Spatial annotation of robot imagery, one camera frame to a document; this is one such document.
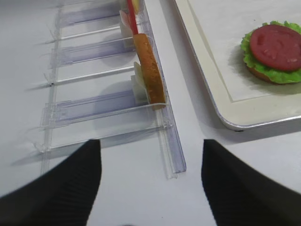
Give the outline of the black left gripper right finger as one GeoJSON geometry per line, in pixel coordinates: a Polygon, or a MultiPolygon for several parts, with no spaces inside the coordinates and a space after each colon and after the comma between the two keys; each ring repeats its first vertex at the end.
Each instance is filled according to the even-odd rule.
{"type": "Polygon", "coordinates": [[[201,180],[219,226],[299,226],[301,195],[261,174],[214,139],[203,143],[201,180]]]}

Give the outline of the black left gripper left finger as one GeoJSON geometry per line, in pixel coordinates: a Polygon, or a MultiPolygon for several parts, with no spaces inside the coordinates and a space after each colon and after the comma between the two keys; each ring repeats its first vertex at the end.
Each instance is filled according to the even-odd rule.
{"type": "Polygon", "coordinates": [[[85,226],[100,186],[101,144],[89,140],[31,183],[1,197],[2,226],[85,226]]]}

